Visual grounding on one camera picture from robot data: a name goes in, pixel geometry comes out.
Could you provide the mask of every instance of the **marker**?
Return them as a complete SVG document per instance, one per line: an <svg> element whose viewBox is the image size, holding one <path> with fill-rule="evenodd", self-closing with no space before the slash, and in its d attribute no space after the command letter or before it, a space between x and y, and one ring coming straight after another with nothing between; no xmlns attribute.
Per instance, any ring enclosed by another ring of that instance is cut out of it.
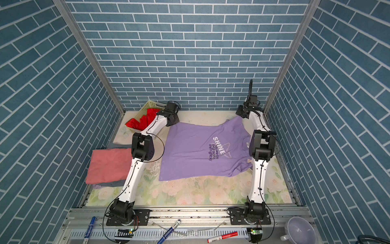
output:
<svg viewBox="0 0 390 244"><path fill-rule="evenodd" d="M181 223L181 220L178 219L173 225L171 228L169 228L169 230L166 231L166 233L163 235L163 237L161 237L161 239L157 242L157 244L161 244L163 243L167 238L168 236L173 232L173 230L176 229L176 227Z"/></svg>
<svg viewBox="0 0 390 244"><path fill-rule="evenodd" d="M96 217L92 217L92 220L89 223L87 232L85 233L85 236L84 236L83 244L87 244L88 243L89 237L91 236L92 227L94 226L94 223L95 223L95 219L96 219Z"/></svg>
<svg viewBox="0 0 390 244"><path fill-rule="evenodd" d="M218 241L218 240L226 239L226 238L237 236L237 235L238 235L237 232L229 233L229 234L226 234L226 235L220 235L220 236L217 236L217 237L213 237L213 238L207 239L207 243L211 243L213 241Z"/></svg>

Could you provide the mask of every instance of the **blue marker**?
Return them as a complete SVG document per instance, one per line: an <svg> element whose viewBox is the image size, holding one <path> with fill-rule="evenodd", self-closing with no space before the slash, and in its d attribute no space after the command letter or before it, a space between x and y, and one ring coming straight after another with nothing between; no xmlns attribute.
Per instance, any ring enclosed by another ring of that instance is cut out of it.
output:
<svg viewBox="0 0 390 244"><path fill-rule="evenodd" d="M171 228L169 228L169 230L166 231L166 233L163 235L163 237L161 237L161 239L157 242L157 244L161 244L163 243L167 238L168 236L176 229L176 227L181 223L181 220L178 219L173 225Z"/></svg>
<svg viewBox="0 0 390 244"><path fill-rule="evenodd" d="M85 233L85 236L84 236L83 244L88 243L89 237L91 236L92 227L94 226L94 223L95 223L95 219L96 219L96 217L92 217L91 223L89 223L87 232Z"/></svg>

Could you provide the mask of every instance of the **metal corner post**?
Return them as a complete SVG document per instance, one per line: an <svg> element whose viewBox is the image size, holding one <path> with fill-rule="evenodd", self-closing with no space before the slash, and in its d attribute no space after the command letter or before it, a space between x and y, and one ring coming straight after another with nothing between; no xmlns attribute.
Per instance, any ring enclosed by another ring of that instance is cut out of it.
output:
<svg viewBox="0 0 390 244"><path fill-rule="evenodd" d="M303 36L306 33L307 27L309 26L310 21L312 20L313 15L317 10L320 1L321 0L311 0L305 11L305 15L303 16L302 22L299 25L294 40L292 41L291 47L286 55L286 59L284 60L282 68L280 69L279 74L276 77L275 83L271 89L271 92L269 93L267 102L264 106L265 114L271 108L271 104L275 99L276 93L278 92L279 87L282 84L284 77L286 76L287 70L290 67L290 64L295 56L295 53L298 50L299 44L301 43Z"/></svg>
<svg viewBox="0 0 390 244"><path fill-rule="evenodd" d="M99 62L97 61L91 47L89 46L87 40L85 39L83 32L81 31L80 27L78 26L76 19L74 18L73 14L71 13L65 0L53 0L53 2L55 4L55 6L57 7L58 11L60 12L60 14L62 15L62 17L64 18L69 29L73 33L73 36L77 40L77 42L80 45L81 49L83 50L85 56L87 57L87 59L91 63L96 74L100 78L101 83L106 88L112 101L117 106L121 115L124 115L125 109L123 108L121 102L119 101L117 95L115 94L114 89L112 88L106 74L104 73L103 69L101 68Z"/></svg>

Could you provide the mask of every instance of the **folded pink shirt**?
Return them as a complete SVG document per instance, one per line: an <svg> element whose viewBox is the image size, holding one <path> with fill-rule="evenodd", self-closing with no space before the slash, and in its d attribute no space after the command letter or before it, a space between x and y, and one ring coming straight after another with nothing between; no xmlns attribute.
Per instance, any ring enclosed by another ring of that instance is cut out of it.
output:
<svg viewBox="0 0 390 244"><path fill-rule="evenodd" d="M125 180L131 166L131 148L93 150L87 184Z"/></svg>

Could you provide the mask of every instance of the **mug handle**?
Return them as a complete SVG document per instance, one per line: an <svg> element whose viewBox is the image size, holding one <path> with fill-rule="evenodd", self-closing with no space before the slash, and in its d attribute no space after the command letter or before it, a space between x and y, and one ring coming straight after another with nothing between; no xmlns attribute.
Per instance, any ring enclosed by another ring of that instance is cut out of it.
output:
<svg viewBox="0 0 390 244"><path fill-rule="evenodd" d="M290 235L283 235L280 237L281 240L288 240L290 239Z"/></svg>

